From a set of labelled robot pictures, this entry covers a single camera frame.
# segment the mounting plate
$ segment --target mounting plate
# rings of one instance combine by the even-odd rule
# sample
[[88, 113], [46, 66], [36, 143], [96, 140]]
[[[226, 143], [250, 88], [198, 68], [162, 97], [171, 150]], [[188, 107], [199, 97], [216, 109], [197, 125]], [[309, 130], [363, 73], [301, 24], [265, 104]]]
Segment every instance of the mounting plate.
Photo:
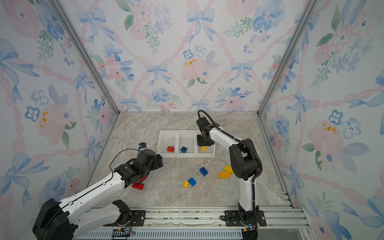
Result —
[[[238, 218], [239, 217], [239, 214], [238, 214], [238, 210], [226, 210], [224, 211], [224, 215], [226, 218]], [[259, 224], [258, 227], [265, 227], [266, 226], [266, 221], [265, 221], [265, 216], [264, 216], [264, 212], [259, 210], [259, 214], [256, 218], [256, 221], [257, 223]], [[240, 223], [239, 220], [227, 220], [225, 221], [225, 224], [227, 225], [227, 227], [243, 227], [244, 225]]]
[[[133, 227], [142, 227], [144, 226], [145, 220], [145, 210], [131, 210], [133, 216], [132, 224]], [[117, 223], [106, 224], [104, 227], [116, 227], [119, 226]]]

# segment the marble floor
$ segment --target marble floor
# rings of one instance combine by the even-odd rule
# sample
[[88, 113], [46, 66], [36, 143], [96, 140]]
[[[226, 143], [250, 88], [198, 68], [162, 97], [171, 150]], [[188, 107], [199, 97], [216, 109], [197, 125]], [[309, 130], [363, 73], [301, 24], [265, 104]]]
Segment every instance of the marble floor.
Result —
[[[256, 198], [259, 205], [284, 204], [281, 186], [278, 182], [272, 160], [253, 113], [210, 112], [215, 122], [226, 131], [246, 139], [250, 138], [263, 163], [263, 172], [256, 179]], [[111, 136], [101, 155], [90, 185], [110, 173], [109, 164], [117, 153], [126, 148], [138, 148], [146, 142], [156, 152], [160, 130], [198, 129], [197, 113], [120, 113]], [[112, 169], [137, 156], [137, 152], [122, 152], [113, 162]], [[225, 165], [230, 165], [229, 151], [216, 145], [214, 158], [163, 158], [163, 168], [151, 171], [144, 180], [144, 189], [132, 187], [114, 193], [96, 207], [103, 207], [121, 199], [129, 207], [160, 206], [234, 206], [240, 197], [238, 178], [231, 175], [219, 179]], [[199, 172], [205, 167], [209, 174]], [[197, 184], [184, 188], [184, 181], [193, 177]]]

